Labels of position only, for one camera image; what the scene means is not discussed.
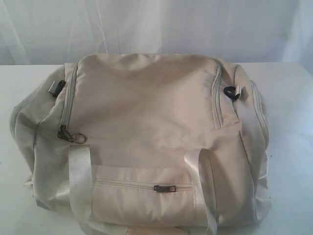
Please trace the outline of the beige fabric duffel bag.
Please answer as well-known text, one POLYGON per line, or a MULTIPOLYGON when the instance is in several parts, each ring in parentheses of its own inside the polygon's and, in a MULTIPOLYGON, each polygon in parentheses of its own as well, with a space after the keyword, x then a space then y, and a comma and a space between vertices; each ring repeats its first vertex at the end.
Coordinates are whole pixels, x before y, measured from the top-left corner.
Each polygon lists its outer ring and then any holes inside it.
POLYGON ((17 105, 10 131, 36 204, 87 235, 214 235, 271 206, 262 98, 221 59, 86 56, 17 105))

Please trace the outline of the dark front pocket zipper pull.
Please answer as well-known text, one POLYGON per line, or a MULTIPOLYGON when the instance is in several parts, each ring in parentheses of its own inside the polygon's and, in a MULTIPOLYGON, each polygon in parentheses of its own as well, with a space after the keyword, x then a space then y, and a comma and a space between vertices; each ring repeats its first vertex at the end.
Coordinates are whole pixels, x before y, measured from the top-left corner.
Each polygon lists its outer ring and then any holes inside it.
POLYGON ((154 185, 153 190, 158 193, 172 193, 172 192, 176 192, 177 188, 175 185, 173 186, 154 185))

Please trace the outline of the white backdrop curtain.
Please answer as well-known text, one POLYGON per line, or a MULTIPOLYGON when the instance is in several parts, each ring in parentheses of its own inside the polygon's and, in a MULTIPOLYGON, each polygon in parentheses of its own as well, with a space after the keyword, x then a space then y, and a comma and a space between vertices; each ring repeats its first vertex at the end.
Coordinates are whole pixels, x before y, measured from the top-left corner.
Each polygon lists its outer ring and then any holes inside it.
POLYGON ((231 62, 313 60, 310 0, 3 0, 0 62, 96 53, 183 53, 231 62))

